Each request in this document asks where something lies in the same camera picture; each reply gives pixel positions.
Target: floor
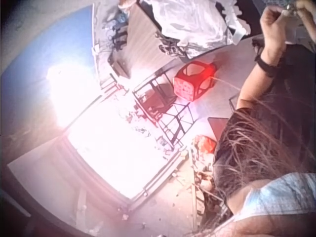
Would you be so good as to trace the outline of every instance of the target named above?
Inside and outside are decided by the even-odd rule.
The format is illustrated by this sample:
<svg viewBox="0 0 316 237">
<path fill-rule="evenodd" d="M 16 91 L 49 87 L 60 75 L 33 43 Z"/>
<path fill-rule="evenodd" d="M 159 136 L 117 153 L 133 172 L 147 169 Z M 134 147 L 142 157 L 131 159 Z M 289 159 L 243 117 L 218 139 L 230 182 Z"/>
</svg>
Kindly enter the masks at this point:
<svg viewBox="0 0 316 237">
<path fill-rule="evenodd" d="M 228 99 L 238 93 L 254 66 L 254 57 L 251 39 L 246 39 L 238 46 L 227 46 L 199 59 L 202 62 L 216 62 L 219 66 L 216 73 L 218 80 L 212 89 L 191 103 L 190 108 L 196 122 L 184 137 L 184 144 L 188 144 L 198 134 L 215 138 L 207 118 L 230 117 L 232 111 Z M 167 75 L 172 78 L 182 66 L 183 63 L 180 61 L 173 61 L 171 65 L 167 65 L 167 67 L 172 67 Z M 188 179 L 190 171 L 188 162 L 184 163 L 178 173 L 181 176 L 179 178 L 181 183 L 190 183 Z M 157 194 L 130 217 L 126 226 L 129 236 L 155 237 L 164 234 L 168 237 L 181 237 L 190 233 L 192 231 L 190 191 L 190 189 L 184 190 L 184 186 L 178 180 L 171 178 L 157 191 Z"/>
</svg>

